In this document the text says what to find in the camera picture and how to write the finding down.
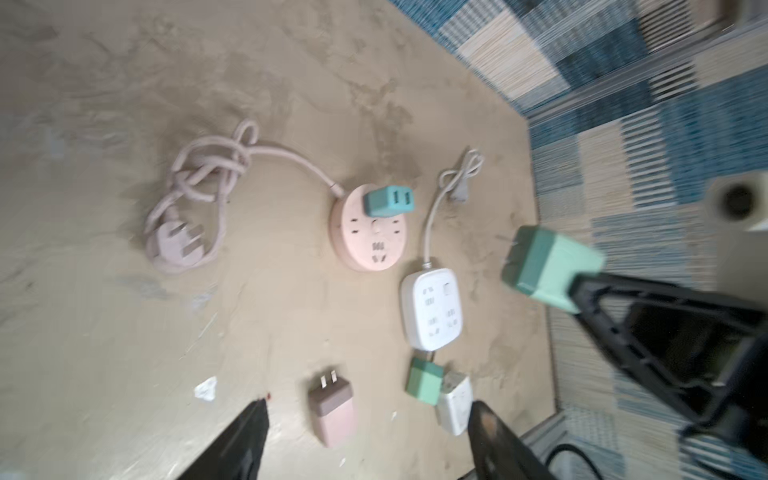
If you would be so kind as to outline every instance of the white power cord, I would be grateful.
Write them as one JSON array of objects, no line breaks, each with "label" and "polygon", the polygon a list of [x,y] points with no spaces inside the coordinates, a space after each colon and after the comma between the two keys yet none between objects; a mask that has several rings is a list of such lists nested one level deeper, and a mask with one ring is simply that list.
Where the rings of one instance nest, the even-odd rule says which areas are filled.
[{"label": "white power cord", "polygon": [[[306,158],[284,148],[257,145],[258,140],[259,125],[252,120],[243,120],[237,125],[232,138],[208,135],[191,141],[181,149],[168,171],[168,193],[149,213],[144,227],[144,233],[148,235],[147,256],[158,270],[163,273],[181,273],[216,258],[227,232],[225,213],[229,195],[240,175],[245,174],[250,167],[252,155],[271,155],[297,162],[320,177],[336,197],[341,198],[346,194],[341,185]],[[213,154],[210,147],[229,149],[231,156],[225,158]],[[211,174],[218,174],[215,194],[205,194],[194,188]],[[205,250],[200,238],[202,228],[188,229],[187,224],[179,220],[176,201],[182,197],[216,202],[218,206],[216,238],[208,250]]]},{"label": "white power cord", "polygon": [[[435,221],[435,214],[440,206],[440,202],[442,202],[443,197],[448,192],[452,192],[451,200],[461,203],[466,202],[469,198],[467,179],[480,173],[484,161],[485,158],[480,152],[472,149],[467,151],[464,155],[462,166],[458,170],[445,170],[440,174],[438,185],[441,190],[435,198],[435,203],[432,204],[432,209],[429,211],[429,216],[424,225],[424,263],[422,264],[424,270],[432,268],[432,258],[429,256],[429,245],[432,241],[432,223]],[[444,184],[445,177],[448,175],[453,175],[453,178],[448,184]]]}]

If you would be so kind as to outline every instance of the white square power strip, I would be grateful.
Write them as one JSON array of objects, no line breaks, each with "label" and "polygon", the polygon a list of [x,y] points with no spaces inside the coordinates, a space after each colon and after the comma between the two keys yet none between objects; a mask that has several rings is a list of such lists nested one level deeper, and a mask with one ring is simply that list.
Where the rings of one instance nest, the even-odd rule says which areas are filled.
[{"label": "white square power strip", "polygon": [[462,332],[462,303],[453,270],[439,268],[408,275],[400,286],[400,300],[413,348],[434,352]]},{"label": "white square power strip", "polygon": [[440,425],[453,435],[461,435],[469,424],[472,400],[469,377],[459,372],[446,373],[437,399]]}]

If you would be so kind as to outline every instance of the brown charger top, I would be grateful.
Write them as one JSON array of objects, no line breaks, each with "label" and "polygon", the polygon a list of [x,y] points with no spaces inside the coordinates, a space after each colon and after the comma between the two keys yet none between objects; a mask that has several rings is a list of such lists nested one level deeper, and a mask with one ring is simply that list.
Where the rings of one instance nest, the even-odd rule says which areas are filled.
[{"label": "brown charger top", "polygon": [[326,388],[318,387],[310,392],[310,409],[319,417],[328,415],[352,398],[352,384],[341,377]]}]

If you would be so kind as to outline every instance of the pink round power strip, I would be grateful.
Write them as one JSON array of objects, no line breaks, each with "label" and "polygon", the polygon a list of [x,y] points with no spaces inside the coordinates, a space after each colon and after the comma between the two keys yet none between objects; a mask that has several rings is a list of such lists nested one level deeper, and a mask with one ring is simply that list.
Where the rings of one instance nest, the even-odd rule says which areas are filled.
[{"label": "pink round power strip", "polygon": [[333,249],[346,265],[359,272],[386,270],[406,248],[406,216],[369,217],[363,196],[378,187],[362,185],[333,205],[330,235]]}]

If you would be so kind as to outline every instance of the pink power cord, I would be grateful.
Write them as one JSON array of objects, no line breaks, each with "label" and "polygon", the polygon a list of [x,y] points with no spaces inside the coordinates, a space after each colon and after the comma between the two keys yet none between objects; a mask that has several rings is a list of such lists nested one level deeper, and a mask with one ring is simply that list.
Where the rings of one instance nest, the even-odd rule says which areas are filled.
[{"label": "pink power cord", "polygon": [[[259,125],[246,119],[237,125],[232,138],[207,135],[191,141],[181,149],[168,171],[168,192],[149,213],[144,227],[144,234],[147,235],[147,257],[159,271],[169,274],[182,273],[216,258],[227,232],[225,213],[229,195],[240,175],[245,174],[250,167],[252,155],[272,155],[295,161],[320,177],[334,196],[341,198],[346,194],[341,185],[331,180],[306,158],[284,148],[257,145],[258,140]],[[229,149],[232,151],[231,157],[203,152],[192,155],[193,152],[204,148],[209,148],[210,152],[210,147]],[[218,174],[217,192],[205,194],[197,190],[195,186],[211,174]],[[201,238],[202,227],[188,228],[179,218],[176,201],[182,197],[217,204],[216,238],[208,250],[205,250]]]}]

